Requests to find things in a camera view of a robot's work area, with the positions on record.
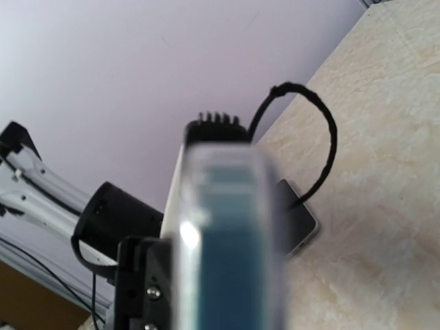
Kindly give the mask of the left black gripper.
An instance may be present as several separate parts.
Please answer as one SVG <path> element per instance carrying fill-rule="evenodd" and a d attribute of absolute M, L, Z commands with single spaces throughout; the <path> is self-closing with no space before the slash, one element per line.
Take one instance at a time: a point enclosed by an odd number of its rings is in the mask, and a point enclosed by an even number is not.
<path fill-rule="evenodd" d="M 118 247 L 113 328 L 170 329 L 173 244 L 129 236 Z"/>

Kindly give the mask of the black phone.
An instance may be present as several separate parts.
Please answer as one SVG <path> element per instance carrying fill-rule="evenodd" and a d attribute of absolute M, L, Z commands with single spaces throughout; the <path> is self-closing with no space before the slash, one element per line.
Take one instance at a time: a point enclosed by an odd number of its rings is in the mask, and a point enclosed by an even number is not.
<path fill-rule="evenodd" d="M 247 166 L 209 165 L 201 186 L 208 213 L 201 226 L 196 329 L 264 329 L 265 234 L 257 181 Z"/>
<path fill-rule="evenodd" d="M 299 196 L 286 179 L 280 180 L 276 187 L 280 197 L 281 219 L 284 221 L 284 253 L 290 259 L 316 237 L 320 224 L 307 205 L 301 204 L 292 208 Z"/>

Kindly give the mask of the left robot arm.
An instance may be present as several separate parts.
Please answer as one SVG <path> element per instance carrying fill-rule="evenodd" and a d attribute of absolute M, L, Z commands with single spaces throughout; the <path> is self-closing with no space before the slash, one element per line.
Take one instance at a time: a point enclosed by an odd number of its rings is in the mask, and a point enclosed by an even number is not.
<path fill-rule="evenodd" d="M 287 94 L 323 115 L 330 148 L 316 182 L 290 199 L 252 143 L 263 114 Z M 283 263 L 293 215 L 331 172 L 338 129 L 306 86 L 271 88 L 249 127 L 200 113 L 186 125 L 170 194 L 158 212 L 106 182 L 88 196 L 44 165 L 27 129 L 1 133 L 1 212 L 58 237 L 115 287 L 106 329 L 284 329 Z"/>

